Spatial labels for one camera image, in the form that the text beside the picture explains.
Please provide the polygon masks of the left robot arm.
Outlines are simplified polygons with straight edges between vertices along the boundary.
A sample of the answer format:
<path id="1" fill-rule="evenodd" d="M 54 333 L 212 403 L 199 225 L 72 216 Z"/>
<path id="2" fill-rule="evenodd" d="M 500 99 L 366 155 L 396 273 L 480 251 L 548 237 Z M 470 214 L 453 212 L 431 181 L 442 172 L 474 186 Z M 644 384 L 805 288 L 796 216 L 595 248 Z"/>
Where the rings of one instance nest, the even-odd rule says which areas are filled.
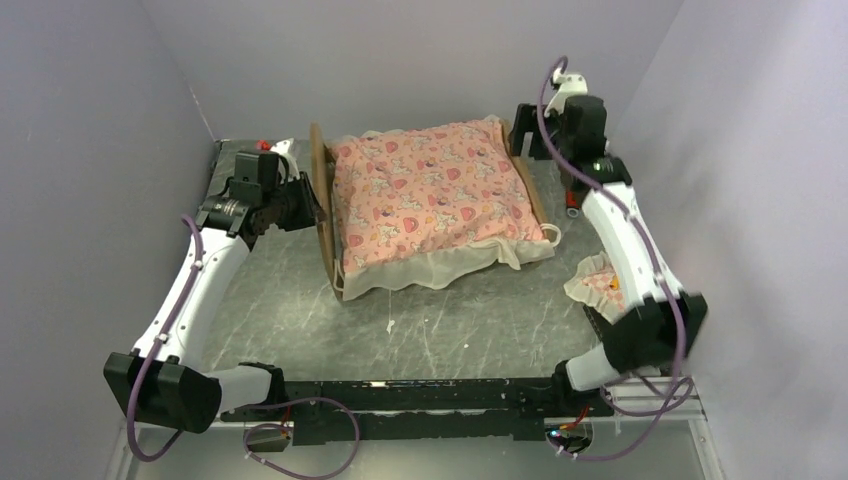
<path id="1" fill-rule="evenodd" d="M 137 421 L 202 433 L 222 413 L 248 406 L 272 420 L 287 406 L 280 368 L 246 362 L 204 373 L 202 350 L 234 275 L 259 238 L 324 218 L 290 142 L 241 150 L 223 189 L 185 217 L 190 244 L 155 318 L 127 353 L 113 353 L 104 377 L 126 415 Z"/>

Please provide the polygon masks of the red handled adjustable wrench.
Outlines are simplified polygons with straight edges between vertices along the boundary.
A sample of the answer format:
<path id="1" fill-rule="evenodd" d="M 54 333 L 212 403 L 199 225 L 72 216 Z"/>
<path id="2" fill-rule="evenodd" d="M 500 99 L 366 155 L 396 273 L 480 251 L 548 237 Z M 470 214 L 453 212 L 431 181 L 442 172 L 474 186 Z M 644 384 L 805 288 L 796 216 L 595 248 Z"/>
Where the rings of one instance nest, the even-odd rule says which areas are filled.
<path id="1" fill-rule="evenodd" d="M 572 191 L 565 192 L 566 214 L 570 218 L 579 218 L 581 215 L 580 205 L 576 195 Z"/>

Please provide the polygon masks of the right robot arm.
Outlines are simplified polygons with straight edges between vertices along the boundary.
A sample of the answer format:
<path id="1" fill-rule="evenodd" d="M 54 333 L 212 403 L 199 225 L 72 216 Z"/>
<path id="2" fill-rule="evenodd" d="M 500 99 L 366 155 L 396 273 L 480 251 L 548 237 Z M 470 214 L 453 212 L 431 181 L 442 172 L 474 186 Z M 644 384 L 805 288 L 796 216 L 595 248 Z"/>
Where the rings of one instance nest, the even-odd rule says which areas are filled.
<path id="1" fill-rule="evenodd" d="M 688 293 L 662 258 L 627 167 L 607 149 L 606 120 L 604 102 L 596 96 L 571 97 L 550 115 L 521 103 L 509 135 L 512 153 L 520 153 L 530 135 L 531 157 L 558 163 L 623 294 L 623 311 L 601 329 L 599 345 L 555 369 L 551 401 L 564 415 L 585 407 L 590 391 L 644 367 L 668 368 L 678 376 L 708 312 L 705 298 Z"/>

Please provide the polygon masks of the pink checkered duck pillow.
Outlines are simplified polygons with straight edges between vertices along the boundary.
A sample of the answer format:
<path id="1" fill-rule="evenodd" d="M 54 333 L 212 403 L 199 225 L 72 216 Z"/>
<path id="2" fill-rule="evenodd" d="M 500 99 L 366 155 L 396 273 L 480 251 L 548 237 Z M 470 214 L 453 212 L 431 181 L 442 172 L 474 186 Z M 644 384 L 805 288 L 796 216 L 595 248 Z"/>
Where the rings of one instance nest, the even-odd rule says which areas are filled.
<path id="1" fill-rule="evenodd" d="M 590 307 L 610 324 L 615 324 L 625 312 L 624 294 L 605 252 L 581 260 L 563 289 L 570 299 Z"/>

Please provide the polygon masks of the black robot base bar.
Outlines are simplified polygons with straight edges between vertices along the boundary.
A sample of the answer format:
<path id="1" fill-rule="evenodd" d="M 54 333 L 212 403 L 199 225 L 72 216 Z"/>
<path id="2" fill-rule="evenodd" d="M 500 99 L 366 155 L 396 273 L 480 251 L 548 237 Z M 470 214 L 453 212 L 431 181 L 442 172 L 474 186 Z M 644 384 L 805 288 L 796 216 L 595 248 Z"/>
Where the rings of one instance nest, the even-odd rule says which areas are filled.
<path id="1" fill-rule="evenodd" d="M 546 429 L 612 416 L 598 391 L 566 399 L 547 377 L 397 381 L 289 381 L 291 407 L 240 407 L 225 422 L 288 419 L 297 446 L 333 441 L 509 437 L 536 441 Z"/>

